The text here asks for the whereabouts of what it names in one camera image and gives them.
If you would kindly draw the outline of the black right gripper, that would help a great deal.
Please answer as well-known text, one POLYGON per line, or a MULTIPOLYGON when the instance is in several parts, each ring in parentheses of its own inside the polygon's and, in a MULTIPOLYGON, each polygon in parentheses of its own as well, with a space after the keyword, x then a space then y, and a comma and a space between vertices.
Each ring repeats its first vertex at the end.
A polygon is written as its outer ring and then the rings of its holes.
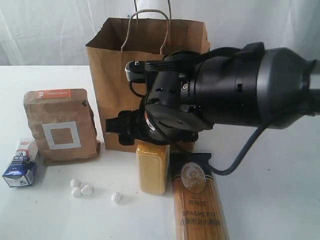
POLYGON ((146 84, 147 93, 138 110, 120 111, 105 120, 105 132, 118 135, 123 146, 135 140, 157 145, 194 142, 200 132, 212 130, 204 106, 196 101, 196 83, 200 70, 147 72, 140 70, 136 82, 146 84))

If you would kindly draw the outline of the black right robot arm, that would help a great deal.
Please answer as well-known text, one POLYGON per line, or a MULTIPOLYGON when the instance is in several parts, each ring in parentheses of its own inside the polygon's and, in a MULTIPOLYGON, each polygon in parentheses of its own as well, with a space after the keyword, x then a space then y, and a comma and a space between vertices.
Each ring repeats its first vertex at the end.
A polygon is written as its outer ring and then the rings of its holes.
POLYGON ((105 121, 122 145, 195 142, 215 124, 284 129, 320 113, 320 62, 261 42, 161 60, 129 61, 130 84, 145 84, 136 110, 105 121))

